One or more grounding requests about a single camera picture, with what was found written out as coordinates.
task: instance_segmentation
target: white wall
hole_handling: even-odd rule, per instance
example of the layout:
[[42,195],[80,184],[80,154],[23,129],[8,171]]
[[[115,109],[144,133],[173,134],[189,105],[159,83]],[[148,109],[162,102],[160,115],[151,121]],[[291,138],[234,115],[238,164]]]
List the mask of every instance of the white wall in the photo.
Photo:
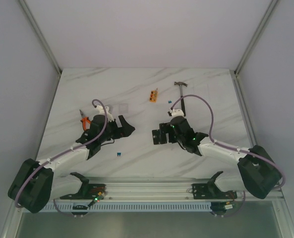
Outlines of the white wall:
[[0,233],[8,188],[37,152],[56,78],[17,1],[0,0]]
[[294,221],[294,0],[281,0],[240,77],[257,140],[287,174]]
[[61,68],[235,69],[270,0],[26,0]]

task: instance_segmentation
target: cable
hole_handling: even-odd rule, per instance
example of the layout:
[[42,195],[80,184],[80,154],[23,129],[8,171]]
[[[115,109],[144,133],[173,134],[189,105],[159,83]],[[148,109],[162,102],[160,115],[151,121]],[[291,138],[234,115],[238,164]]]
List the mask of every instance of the cable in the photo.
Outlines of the cable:
[[66,217],[75,217],[75,218],[77,217],[76,215],[69,214],[69,213],[65,213],[65,212],[61,211],[61,210],[58,208],[55,199],[53,199],[53,205],[54,205],[54,208],[56,209],[56,211],[59,212],[60,214],[66,216]]
[[241,206],[238,208],[237,211],[235,211],[234,213],[231,213],[229,215],[217,215],[215,212],[210,212],[212,215],[214,215],[215,217],[222,217],[222,218],[227,218],[227,217],[232,217],[234,216],[235,214],[237,214],[238,212],[240,212],[244,206],[244,203],[246,201],[246,193],[245,191],[243,191],[243,196],[242,196],[242,203],[241,203]]
[[115,143],[115,140],[113,139],[113,141],[112,141],[112,142],[109,142],[109,143],[102,144],[102,145],[101,145],[101,147],[102,147],[102,146],[104,146],[104,145],[110,145],[110,144],[114,144],[114,143]]
[[20,205],[18,204],[19,197],[21,196],[21,194],[22,194],[24,188],[25,188],[26,185],[29,183],[29,181],[33,178],[33,176],[34,176],[34,175],[35,175],[35,174],[36,174],[41,168],[43,168],[45,165],[49,164],[50,162],[52,162],[52,161],[58,159],[59,157],[65,155],[65,154],[67,154],[67,153],[69,153],[69,152],[71,152],[71,151],[73,151],[73,150],[77,150],[77,149],[79,149],[79,148],[82,148],[82,147],[84,147],[84,146],[86,146],[86,145],[92,143],[93,141],[97,140],[97,139],[103,134],[103,132],[104,132],[106,126],[107,126],[107,111],[106,111],[106,108],[105,108],[104,104],[103,104],[100,100],[98,100],[98,99],[93,99],[93,101],[92,101],[92,105],[93,105],[94,107],[96,107],[96,105],[94,104],[94,102],[98,102],[98,103],[103,107],[104,114],[105,114],[105,123],[104,123],[104,126],[103,126],[101,132],[99,132],[99,134],[98,134],[95,138],[91,139],[90,141],[87,141],[86,143],[84,143],[84,144],[82,144],[82,145],[75,146],[75,147],[72,148],[72,149],[65,150],[65,151],[63,151],[63,152],[61,152],[61,153],[55,155],[54,157],[50,158],[50,161],[46,161],[46,162],[44,162],[43,164],[41,164],[38,168],[36,168],[35,171],[33,171],[33,172],[31,173],[31,175],[26,179],[26,181],[23,183],[23,185],[22,185],[21,188],[19,189],[19,191],[18,191],[18,193],[17,193],[17,195],[16,195],[16,198],[15,198],[15,200],[14,200],[14,205],[15,205],[16,208],[22,208],[22,206],[20,206]]
[[[182,96],[175,103],[173,103],[173,105],[171,107],[171,110],[174,108],[174,106],[180,100],[182,100],[183,98],[186,98],[186,97],[195,97],[195,98],[198,98],[198,99],[202,100],[207,105],[207,107],[209,108],[209,110],[211,112],[211,126],[210,126],[209,133],[208,133],[208,136],[209,136],[210,140],[213,143],[215,143],[216,145],[220,146],[220,147],[223,147],[225,149],[229,149],[229,150],[233,150],[233,151],[236,151],[237,152],[237,148],[231,147],[231,146],[227,146],[227,145],[223,145],[223,144],[217,142],[215,139],[213,139],[213,137],[212,137],[212,130],[213,130],[213,124],[214,124],[214,114],[213,114],[213,110],[212,110],[211,106],[208,104],[208,102],[204,98],[201,98],[200,96],[197,96],[197,95],[194,95],[194,94],[189,94],[189,95]],[[282,177],[282,182],[281,182],[281,184],[279,184],[278,186],[274,187],[273,189],[278,189],[278,188],[281,188],[283,185],[285,185],[285,183],[286,183],[286,175],[285,175],[285,173],[282,171],[282,169],[278,165],[276,165],[275,163],[271,162],[270,160],[267,160],[266,158],[264,158],[264,157],[262,157],[260,155],[257,155],[255,153],[252,153],[250,151],[239,150],[239,152],[242,152],[242,153],[245,153],[247,155],[251,155],[253,157],[256,157],[256,158],[258,158],[258,159],[260,159],[260,160],[262,160],[262,161],[270,164],[276,170],[279,171],[279,173],[281,174],[281,177]]]

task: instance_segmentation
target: orange wooden block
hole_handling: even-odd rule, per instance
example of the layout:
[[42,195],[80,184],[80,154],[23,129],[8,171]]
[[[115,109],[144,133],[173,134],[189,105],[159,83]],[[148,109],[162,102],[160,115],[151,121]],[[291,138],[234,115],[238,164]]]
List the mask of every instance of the orange wooden block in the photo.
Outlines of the orange wooden block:
[[151,91],[149,101],[155,103],[158,97],[158,89]]

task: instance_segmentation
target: metal corner post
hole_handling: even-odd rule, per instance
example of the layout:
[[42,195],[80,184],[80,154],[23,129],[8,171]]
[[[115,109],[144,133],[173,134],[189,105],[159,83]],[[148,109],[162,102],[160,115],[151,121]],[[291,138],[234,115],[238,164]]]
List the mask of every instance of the metal corner post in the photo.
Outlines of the metal corner post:
[[50,62],[52,63],[52,65],[53,65],[54,69],[56,70],[56,72],[58,73],[58,75],[61,76],[62,70],[60,69],[59,64],[58,64],[53,52],[51,51],[45,37],[43,36],[28,4],[26,3],[25,0],[19,0],[18,2],[19,2],[19,5],[21,6],[23,12],[25,13],[30,25],[32,26],[34,32],[36,33],[37,38],[39,39],[40,44],[41,44],[43,50],[45,51],[47,57],[49,58]]
[[242,55],[238,66],[235,70],[235,76],[237,77],[239,73],[241,72],[242,68],[244,67],[246,61],[248,60],[249,56],[251,55],[251,52],[253,51],[254,47],[256,46],[258,40],[260,39],[262,33],[264,32],[271,16],[273,15],[276,6],[278,5],[280,0],[271,0],[264,16],[262,17],[261,21],[259,22],[259,25],[253,34],[244,54]]

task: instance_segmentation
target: hammer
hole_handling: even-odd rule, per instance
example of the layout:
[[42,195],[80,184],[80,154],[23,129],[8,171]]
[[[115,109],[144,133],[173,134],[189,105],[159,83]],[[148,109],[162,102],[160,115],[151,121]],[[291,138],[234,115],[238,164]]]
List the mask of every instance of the hammer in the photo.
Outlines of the hammer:
[[[183,97],[183,93],[182,93],[182,85],[184,85],[185,87],[187,87],[187,84],[186,84],[186,83],[183,83],[183,82],[175,82],[175,85],[180,86],[180,94],[181,94],[181,97]],[[182,111],[183,111],[183,113],[184,113],[184,116],[186,116],[184,99],[181,99],[181,107],[182,107]]]

